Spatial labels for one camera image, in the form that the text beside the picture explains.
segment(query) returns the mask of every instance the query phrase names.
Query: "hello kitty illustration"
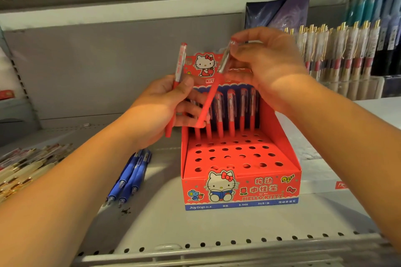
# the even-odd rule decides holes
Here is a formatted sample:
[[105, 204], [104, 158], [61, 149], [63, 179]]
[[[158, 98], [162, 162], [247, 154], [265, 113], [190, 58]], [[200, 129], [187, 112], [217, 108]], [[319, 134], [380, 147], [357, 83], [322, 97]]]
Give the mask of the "hello kitty illustration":
[[228, 202], [233, 199], [234, 189], [237, 187], [238, 183], [234, 179], [234, 173], [230, 170], [221, 173], [210, 172], [205, 188], [210, 191], [209, 197], [212, 202], [221, 200]]
[[213, 67], [216, 65], [216, 62], [213, 59], [213, 54], [206, 54], [205, 56], [197, 56], [197, 60], [194, 64], [194, 67], [197, 70], [202, 70], [199, 76], [208, 77], [212, 76], [214, 73]]

